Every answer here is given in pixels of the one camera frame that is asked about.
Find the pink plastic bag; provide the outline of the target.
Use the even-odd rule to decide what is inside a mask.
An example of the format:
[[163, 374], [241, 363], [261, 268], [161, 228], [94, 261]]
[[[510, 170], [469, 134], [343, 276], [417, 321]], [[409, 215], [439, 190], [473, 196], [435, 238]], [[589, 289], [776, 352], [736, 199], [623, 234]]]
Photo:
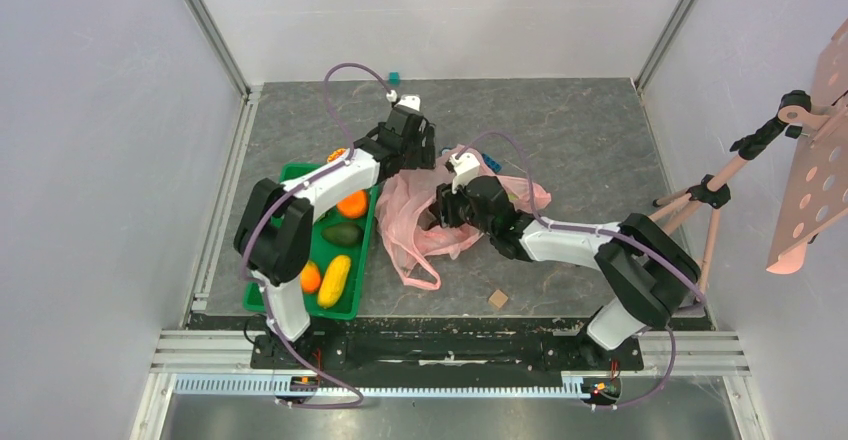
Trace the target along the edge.
[[452, 181], [445, 167], [462, 145], [444, 152], [433, 170], [403, 170], [385, 181], [376, 203], [376, 220], [391, 263], [403, 285], [425, 291], [438, 290], [441, 276], [429, 262], [433, 256], [455, 260], [483, 234], [468, 225], [443, 228], [429, 212], [436, 188]]

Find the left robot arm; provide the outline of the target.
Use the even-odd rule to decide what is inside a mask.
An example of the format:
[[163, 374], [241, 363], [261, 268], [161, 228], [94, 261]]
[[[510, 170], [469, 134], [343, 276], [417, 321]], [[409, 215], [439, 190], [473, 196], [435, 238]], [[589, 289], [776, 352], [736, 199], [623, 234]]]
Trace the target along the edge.
[[308, 175], [254, 185], [233, 245], [241, 256], [241, 273], [262, 289], [270, 329], [279, 336], [275, 352], [288, 366], [302, 367], [314, 354], [314, 341], [304, 334], [310, 315], [299, 285], [314, 223], [346, 197], [402, 170], [433, 168], [434, 132], [420, 97], [403, 95], [387, 120], [341, 157]]

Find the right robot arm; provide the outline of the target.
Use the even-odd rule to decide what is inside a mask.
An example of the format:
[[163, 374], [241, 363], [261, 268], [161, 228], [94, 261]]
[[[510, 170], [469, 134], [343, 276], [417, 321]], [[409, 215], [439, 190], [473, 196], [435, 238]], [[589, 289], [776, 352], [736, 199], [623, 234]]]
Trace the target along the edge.
[[698, 264], [643, 214], [609, 224], [554, 222], [517, 209], [494, 176], [439, 185], [429, 210], [442, 227], [482, 232], [505, 258], [599, 271], [615, 298], [591, 317], [577, 342], [580, 360], [591, 368], [606, 366], [636, 333], [666, 327], [688, 295], [703, 297]]

